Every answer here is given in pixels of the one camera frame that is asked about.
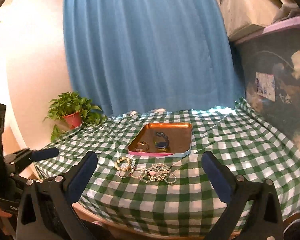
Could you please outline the clear storage bin purple lid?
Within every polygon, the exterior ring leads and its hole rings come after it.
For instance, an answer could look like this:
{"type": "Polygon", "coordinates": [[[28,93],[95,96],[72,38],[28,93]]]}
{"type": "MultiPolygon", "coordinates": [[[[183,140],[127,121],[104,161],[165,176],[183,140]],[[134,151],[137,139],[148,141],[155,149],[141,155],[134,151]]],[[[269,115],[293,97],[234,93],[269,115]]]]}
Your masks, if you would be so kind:
{"type": "Polygon", "coordinates": [[[241,57],[247,101],[300,151],[300,16],[234,44],[241,57]]]}

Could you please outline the red plant pot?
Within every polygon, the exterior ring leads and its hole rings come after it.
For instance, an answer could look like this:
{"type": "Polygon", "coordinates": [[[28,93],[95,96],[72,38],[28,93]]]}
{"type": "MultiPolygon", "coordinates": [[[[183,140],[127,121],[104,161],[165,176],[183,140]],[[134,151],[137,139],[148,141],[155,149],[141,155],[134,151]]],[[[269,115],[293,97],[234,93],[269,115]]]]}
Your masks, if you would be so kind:
{"type": "Polygon", "coordinates": [[[72,113],[70,115],[63,116],[63,119],[67,123],[70,129],[74,129],[81,125],[82,118],[79,112],[72,113]]]}

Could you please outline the black smart watch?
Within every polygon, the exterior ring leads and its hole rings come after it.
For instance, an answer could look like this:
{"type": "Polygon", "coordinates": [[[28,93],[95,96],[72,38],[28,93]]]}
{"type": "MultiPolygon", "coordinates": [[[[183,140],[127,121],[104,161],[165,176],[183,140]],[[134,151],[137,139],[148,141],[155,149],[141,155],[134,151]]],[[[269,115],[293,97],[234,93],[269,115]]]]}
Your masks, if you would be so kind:
{"type": "Polygon", "coordinates": [[[158,152],[167,153],[170,151],[170,140],[165,133],[155,132],[153,141],[158,152]]]}

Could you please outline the grey fabric storage box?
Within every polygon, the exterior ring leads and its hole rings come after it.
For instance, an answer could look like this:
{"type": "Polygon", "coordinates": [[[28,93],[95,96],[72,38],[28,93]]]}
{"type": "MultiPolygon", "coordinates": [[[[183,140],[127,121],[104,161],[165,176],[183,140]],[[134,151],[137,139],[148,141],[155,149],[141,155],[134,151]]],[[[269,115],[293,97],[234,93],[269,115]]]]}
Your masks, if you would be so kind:
{"type": "Polygon", "coordinates": [[[276,22],[300,16],[295,0],[217,0],[227,36],[237,41],[276,22]]]}

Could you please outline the copper tray pink rim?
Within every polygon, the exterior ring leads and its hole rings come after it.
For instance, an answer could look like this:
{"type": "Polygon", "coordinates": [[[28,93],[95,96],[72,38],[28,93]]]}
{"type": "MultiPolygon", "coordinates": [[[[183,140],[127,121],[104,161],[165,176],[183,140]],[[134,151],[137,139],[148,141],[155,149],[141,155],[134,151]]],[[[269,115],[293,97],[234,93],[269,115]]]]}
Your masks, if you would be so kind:
{"type": "Polygon", "coordinates": [[[190,154],[192,124],[188,122],[150,123],[143,126],[127,146],[129,154],[183,158],[190,154]]]}

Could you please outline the white label sticker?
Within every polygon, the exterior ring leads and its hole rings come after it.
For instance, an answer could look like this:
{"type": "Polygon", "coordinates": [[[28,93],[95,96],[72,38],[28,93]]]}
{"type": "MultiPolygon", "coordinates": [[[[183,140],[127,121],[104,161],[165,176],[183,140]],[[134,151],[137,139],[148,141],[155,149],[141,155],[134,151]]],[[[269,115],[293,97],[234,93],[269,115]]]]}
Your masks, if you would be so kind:
{"type": "Polygon", "coordinates": [[[271,74],[256,72],[257,94],[275,102],[275,77],[271,74]]]}

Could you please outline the blue curtain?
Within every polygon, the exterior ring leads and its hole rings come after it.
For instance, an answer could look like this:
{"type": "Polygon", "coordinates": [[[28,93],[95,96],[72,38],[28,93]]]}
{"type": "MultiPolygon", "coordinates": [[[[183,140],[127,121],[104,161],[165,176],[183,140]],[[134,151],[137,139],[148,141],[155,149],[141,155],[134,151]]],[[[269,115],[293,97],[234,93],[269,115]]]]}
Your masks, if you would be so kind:
{"type": "Polygon", "coordinates": [[[106,115],[244,96],[216,0],[64,0],[63,29],[71,85],[106,115]]]}

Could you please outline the thin gold bangle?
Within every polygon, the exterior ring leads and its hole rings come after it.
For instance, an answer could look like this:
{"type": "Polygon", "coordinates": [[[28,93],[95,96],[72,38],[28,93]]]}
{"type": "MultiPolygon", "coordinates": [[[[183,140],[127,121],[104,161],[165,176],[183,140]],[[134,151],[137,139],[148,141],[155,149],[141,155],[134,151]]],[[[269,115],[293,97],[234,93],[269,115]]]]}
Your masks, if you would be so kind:
{"type": "Polygon", "coordinates": [[[147,152],[149,150],[149,143],[146,141],[138,141],[134,147],[136,152],[147,152]]]}

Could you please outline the green white checkered tablecloth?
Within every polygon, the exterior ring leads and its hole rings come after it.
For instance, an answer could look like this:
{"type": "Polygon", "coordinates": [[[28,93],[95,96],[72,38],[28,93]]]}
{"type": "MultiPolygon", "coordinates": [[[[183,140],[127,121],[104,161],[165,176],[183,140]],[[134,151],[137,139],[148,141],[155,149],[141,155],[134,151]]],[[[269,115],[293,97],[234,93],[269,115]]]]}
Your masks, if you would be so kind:
{"type": "Polygon", "coordinates": [[[65,133],[53,146],[59,155],[35,164],[43,179],[66,172],[88,151],[98,156],[94,175],[79,203],[97,218],[136,231],[167,237],[199,237],[208,233],[225,209],[201,166],[211,151],[234,174],[249,181],[270,179],[277,191],[283,218],[300,211],[300,152],[283,133],[266,122],[244,99],[233,110],[133,113],[111,117],[97,127],[65,133]],[[114,165],[127,146],[150,123],[188,122],[191,152],[184,158],[138,157],[138,167],[168,165],[176,177],[146,184],[120,178],[114,165]]]}

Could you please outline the green potted plant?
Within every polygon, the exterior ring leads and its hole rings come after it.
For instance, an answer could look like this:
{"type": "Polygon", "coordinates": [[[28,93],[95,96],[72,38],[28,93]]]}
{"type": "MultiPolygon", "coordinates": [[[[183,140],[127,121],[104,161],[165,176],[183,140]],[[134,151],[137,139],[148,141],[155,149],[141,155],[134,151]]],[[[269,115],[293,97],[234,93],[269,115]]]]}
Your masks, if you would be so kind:
{"type": "Polygon", "coordinates": [[[100,106],[94,104],[91,99],[80,96],[78,92],[65,92],[51,99],[45,119],[67,125],[63,116],[75,112],[80,113],[83,126],[97,126],[107,120],[100,106]]]}

